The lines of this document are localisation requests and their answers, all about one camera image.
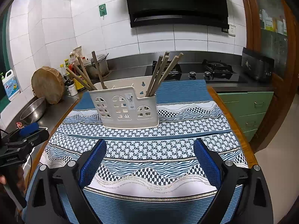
range hood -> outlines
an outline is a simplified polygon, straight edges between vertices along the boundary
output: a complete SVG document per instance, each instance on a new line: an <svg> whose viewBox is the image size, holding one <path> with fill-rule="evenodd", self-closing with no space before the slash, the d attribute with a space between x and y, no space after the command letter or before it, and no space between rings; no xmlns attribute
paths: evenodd
<svg viewBox="0 0 299 224"><path fill-rule="evenodd" d="M229 29L226 0L127 0L131 27L202 24Z"/></svg>

gas stove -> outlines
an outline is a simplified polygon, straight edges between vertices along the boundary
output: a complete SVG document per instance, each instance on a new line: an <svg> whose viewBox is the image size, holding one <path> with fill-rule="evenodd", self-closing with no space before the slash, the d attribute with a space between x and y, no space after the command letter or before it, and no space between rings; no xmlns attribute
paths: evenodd
<svg viewBox="0 0 299 224"><path fill-rule="evenodd" d="M151 66L147 66L145 76L151 76L153 74L156 64L157 61L153 61L153 64ZM204 60L202 63L177 64L166 77L165 81L183 81L200 79L204 79L207 83L247 83L247 81L242 76L240 76L232 70L231 65L222 63L220 61L208 60Z"/></svg>

table runner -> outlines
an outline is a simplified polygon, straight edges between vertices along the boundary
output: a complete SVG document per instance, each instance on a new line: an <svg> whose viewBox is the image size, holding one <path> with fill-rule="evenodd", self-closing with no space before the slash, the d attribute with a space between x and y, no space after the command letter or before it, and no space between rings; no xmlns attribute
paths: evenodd
<svg viewBox="0 0 299 224"><path fill-rule="evenodd" d="M200 137L210 150L247 167L239 142L204 80L163 83L156 93L159 126L141 130L104 128L85 93L47 144L40 162L64 166L92 149L98 139L107 153L83 190L105 224L197 223L212 201L211 186L193 152ZM230 220L242 187L221 223ZM78 223L62 186L59 193L72 223Z"/></svg>

blue foam pad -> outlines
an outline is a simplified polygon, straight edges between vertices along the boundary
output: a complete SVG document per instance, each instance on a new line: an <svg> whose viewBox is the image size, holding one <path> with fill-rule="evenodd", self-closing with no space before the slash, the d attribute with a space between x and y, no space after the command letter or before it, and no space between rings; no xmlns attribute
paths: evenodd
<svg viewBox="0 0 299 224"><path fill-rule="evenodd" d="M39 129L38 123L35 122L20 129L19 135L21 137L29 136L31 133L37 131L38 129Z"/></svg>
<svg viewBox="0 0 299 224"><path fill-rule="evenodd" d="M98 144L97 148L90 155L84 166L80 171L79 186L83 189L85 186L90 185L93 177L95 176L99 166L106 155L107 145L104 140Z"/></svg>
<svg viewBox="0 0 299 224"><path fill-rule="evenodd" d="M197 139L193 144L194 154L199 161L200 167L203 169L207 179L212 186L219 189L221 186L221 172L210 154L203 147L202 143Z"/></svg>

wooden door frame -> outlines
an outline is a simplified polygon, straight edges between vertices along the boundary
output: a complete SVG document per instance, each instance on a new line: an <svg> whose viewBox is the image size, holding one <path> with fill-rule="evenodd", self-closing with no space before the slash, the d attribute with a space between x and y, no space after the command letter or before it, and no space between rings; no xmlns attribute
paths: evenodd
<svg viewBox="0 0 299 224"><path fill-rule="evenodd" d="M261 51L261 28L256 0L243 0L247 26L247 48ZM293 102L299 84L299 23L282 0L288 31L288 55L284 79L273 73L274 96L267 113L250 141L254 152L265 148L282 125Z"/></svg>

